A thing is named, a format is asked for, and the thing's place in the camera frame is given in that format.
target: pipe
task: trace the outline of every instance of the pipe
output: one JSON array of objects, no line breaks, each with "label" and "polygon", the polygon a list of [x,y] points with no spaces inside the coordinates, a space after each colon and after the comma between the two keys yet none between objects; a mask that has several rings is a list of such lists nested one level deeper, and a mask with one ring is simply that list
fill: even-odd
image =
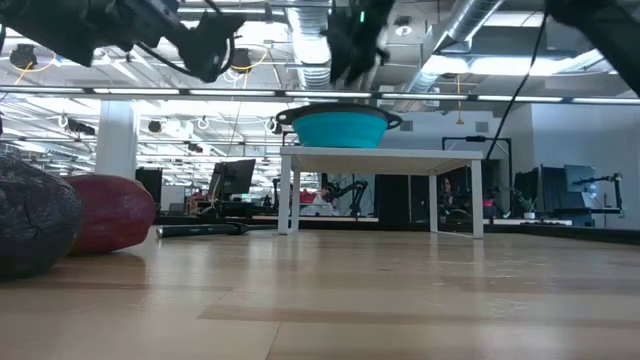
[{"label": "pipe", "polygon": [[[504,0],[457,0],[451,15],[444,23],[431,26],[423,44],[424,64],[422,69],[405,86],[404,91],[424,93],[429,91],[442,75],[427,66],[434,52],[447,41],[465,42],[475,35]],[[413,101],[397,101],[393,110],[407,111]]]},{"label": "pipe", "polygon": [[[292,5],[318,4],[313,0],[291,0]],[[326,65],[331,60],[329,46],[320,32],[327,27],[327,9],[318,7],[297,7],[286,10],[291,24],[293,53],[296,64]],[[329,89],[330,69],[300,69],[298,81],[304,90]]]}]

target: ceiling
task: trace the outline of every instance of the ceiling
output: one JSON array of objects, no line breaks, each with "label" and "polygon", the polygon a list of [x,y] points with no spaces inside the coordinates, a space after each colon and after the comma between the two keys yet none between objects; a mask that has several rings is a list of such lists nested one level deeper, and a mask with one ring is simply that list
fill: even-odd
[{"label": "ceiling", "polygon": [[[229,9],[256,9],[260,4],[242,1],[217,1],[223,11]],[[282,10],[277,5],[285,1],[271,1],[275,10]],[[509,54],[509,41],[521,42],[523,53],[533,46],[531,34],[535,34],[542,20],[543,1],[506,0],[501,9],[489,19],[485,27],[476,35],[478,51],[487,44],[505,43],[499,48],[497,56]],[[386,46],[391,53],[391,59],[386,66],[380,67],[371,81],[371,87],[377,90],[382,85],[391,85],[396,89],[410,81],[422,68],[424,58],[421,54],[421,44],[424,41],[427,28],[443,21],[449,15],[453,5],[452,0],[416,1],[400,0],[391,17]],[[187,7],[204,8],[204,2],[187,1]],[[198,14],[183,13],[184,20],[189,22],[197,19]],[[399,35],[393,21],[398,17],[408,17],[411,33]],[[18,44],[33,43],[15,32],[10,32],[4,49],[0,55],[0,84],[12,85],[19,83],[25,86],[75,86],[75,87],[177,87],[177,88],[247,88],[247,89],[297,89],[299,82],[296,72],[293,47],[290,39],[289,25],[285,23],[248,22],[238,33],[238,48],[249,49],[254,64],[259,64],[249,73],[238,74],[229,72],[220,77],[216,83],[203,84],[200,80],[180,74],[155,59],[147,56],[139,49],[131,54],[112,47],[97,50],[94,64],[85,68],[65,59],[58,59],[46,48],[36,47],[39,72],[22,75],[20,69],[14,68],[8,60],[9,53]],[[548,25],[548,48],[563,54],[577,56],[588,50],[590,46],[583,37],[559,24]],[[173,62],[179,62],[177,51],[166,41],[161,42],[158,52]],[[471,63],[473,56],[461,58]],[[617,96],[629,90],[624,82],[612,73],[611,66],[606,60],[601,60],[588,67],[581,67],[570,72],[554,76],[532,76],[524,88],[524,95],[549,96]],[[436,82],[436,87],[443,93],[475,93],[510,95],[516,89],[521,76],[505,76],[497,73],[463,73],[459,75],[442,76]],[[144,145],[139,147],[139,162],[146,166],[161,166],[167,173],[176,175],[190,175],[191,179],[201,184],[208,182],[213,164],[221,158],[254,156],[260,161],[265,157],[277,154],[277,146],[282,140],[279,136],[267,131],[266,125],[271,117],[289,107],[303,105],[304,102],[233,102],[233,101],[177,101],[177,100],[138,100],[133,106],[141,119],[140,141],[145,140],[175,140],[175,134],[153,134],[148,130],[150,121],[182,121],[193,124],[190,134],[192,140],[216,141],[229,144],[240,139],[253,143],[254,146],[216,145],[205,149],[212,158],[202,160],[202,163],[192,161],[191,164],[176,164],[171,156],[187,156],[190,152],[181,145]],[[499,115],[504,105],[487,103],[465,103],[465,110],[494,111]],[[447,112],[458,108],[457,102],[441,102],[431,111]],[[0,103],[0,110],[5,115],[5,131],[8,136],[26,136],[33,138],[77,138],[77,134],[70,134],[60,126],[64,123],[61,116],[71,117],[97,128],[99,132],[100,101],[98,99],[57,99],[37,98],[9,95]],[[76,173],[91,171],[95,155],[95,142],[92,137],[80,136],[86,142],[76,143],[39,143],[46,147],[49,154],[43,154],[37,146],[4,147],[4,151],[20,151],[24,156],[31,156],[37,160],[38,166],[47,170],[67,173],[70,167],[76,168]],[[167,155],[161,158],[156,155]],[[83,164],[69,165],[69,161],[81,155]],[[260,170],[264,178],[259,183],[266,186],[270,179],[277,176],[277,159],[265,159]]]}]

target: wooden floor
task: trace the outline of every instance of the wooden floor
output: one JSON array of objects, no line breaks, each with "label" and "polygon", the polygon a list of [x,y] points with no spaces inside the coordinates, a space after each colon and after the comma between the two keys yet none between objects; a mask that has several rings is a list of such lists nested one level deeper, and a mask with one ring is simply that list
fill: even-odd
[{"label": "wooden floor", "polygon": [[3,360],[638,359],[640,248],[426,233],[163,240],[0,285]]}]

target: white column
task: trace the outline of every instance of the white column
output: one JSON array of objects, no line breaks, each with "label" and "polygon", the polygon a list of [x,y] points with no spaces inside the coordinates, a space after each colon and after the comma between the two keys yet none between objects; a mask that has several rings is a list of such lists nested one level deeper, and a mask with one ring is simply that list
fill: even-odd
[{"label": "white column", "polygon": [[136,178],[140,121],[130,101],[102,101],[96,174]]},{"label": "white column", "polygon": [[482,163],[480,160],[471,161],[471,199],[473,238],[482,239],[484,236],[484,219],[482,215]]},{"label": "white column", "polygon": [[429,228],[438,232],[438,177],[429,176]]},{"label": "white column", "polygon": [[291,204],[291,231],[300,229],[300,171],[293,168],[293,202]]},{"label": "white column", "polygon": [[278,209],[278,234],[289,233],[289,196],[291,187],[291,156],[282,155],[280,170],[280,207]]}]

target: table leg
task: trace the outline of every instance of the table leg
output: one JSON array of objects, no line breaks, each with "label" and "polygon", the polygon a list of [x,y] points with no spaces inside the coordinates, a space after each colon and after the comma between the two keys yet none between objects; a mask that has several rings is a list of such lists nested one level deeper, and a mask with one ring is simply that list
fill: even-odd
[{"label": "table leg", "polygon": [[438,177],[429,176],[429,229],[438,232]]},{"label": "table leg", "polygon": [[280,168],[280,206],[278,208],[278,234],[289,233],[289,197],[291,194],[291,156],[282,156]]},{"label": "table leg", "polygon": [[480,160],[471,161],[471,199],[473,208],[473,238],[484,237],[482,215],[482,163]]},{"label": "table leg", "polygon": [[291,231],[300,229],[300,171],[293,169],[293,204],[291,205]]}]

